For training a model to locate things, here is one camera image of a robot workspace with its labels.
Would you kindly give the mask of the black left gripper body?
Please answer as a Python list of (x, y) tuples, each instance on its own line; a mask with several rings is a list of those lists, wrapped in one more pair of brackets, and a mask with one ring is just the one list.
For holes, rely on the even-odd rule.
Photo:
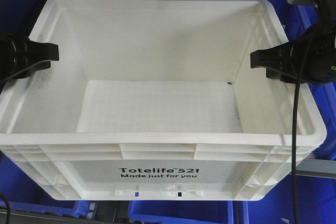
[(18, 73), (18, 44), (12, 34), (1, 30), (1, 82)]

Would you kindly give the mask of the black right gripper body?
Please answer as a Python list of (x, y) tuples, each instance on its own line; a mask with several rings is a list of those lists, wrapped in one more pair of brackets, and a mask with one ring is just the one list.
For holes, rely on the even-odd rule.
[(318, 22), (292, 41), (290, 56), (294, 60), (294, 78), (303, 67), (301, 83), (322, 85), (335, 82), (335, 20), (328, 24)]

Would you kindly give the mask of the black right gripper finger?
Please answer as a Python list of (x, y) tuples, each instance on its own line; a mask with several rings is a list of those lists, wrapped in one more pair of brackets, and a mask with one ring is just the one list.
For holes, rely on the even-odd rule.
[(298, 72), (296, 68), (289, 68), (285, 70), (285, 73), (267, 68), (266, 77), (269, 79), (279, 80), (283, 83), (295, 84), (297, 82)]
[(295, 71), (296, 60), (292, 56), (294, 41), (268, 49), (259, 49), (250, 54), (250, 67), (267, 68), (274, 71)]

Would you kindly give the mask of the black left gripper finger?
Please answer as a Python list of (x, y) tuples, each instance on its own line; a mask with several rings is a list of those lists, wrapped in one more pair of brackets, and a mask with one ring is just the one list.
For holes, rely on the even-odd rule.
[(59, 61), (57, 44), (35, 42), (24, 36), (14, 37), (18, 41), (18, 73), (45, 61)]
[(29, 68), (28, 70), (14, 76), (13, 79), (25, 79), (25, 78), (30, 77), (36, 71), (49, 69), (50, 67), (51, 67), (51, 62), (50, 61), (45, 61), (45, 62), (39, 63), (39, 64)]

